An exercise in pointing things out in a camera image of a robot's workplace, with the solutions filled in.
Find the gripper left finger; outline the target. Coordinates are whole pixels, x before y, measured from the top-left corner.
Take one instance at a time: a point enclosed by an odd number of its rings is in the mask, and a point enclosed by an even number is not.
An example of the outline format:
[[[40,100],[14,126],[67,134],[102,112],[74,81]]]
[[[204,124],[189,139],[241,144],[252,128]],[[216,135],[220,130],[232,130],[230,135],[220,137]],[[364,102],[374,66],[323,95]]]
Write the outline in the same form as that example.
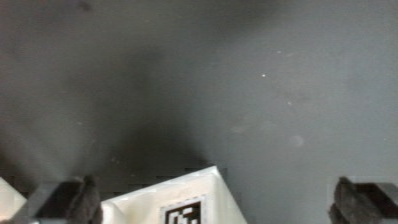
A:
[[[90,176],[38,185],[10,217],[10,224],[102,224],[99,192]]]

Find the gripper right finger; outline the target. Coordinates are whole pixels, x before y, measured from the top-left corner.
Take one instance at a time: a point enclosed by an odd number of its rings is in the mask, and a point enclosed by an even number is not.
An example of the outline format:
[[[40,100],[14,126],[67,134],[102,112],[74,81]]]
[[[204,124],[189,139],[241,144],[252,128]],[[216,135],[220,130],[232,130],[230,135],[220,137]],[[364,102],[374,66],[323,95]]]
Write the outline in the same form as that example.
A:
[[[330,224],[398,224],[398,186],[340,177],[328,218]]]

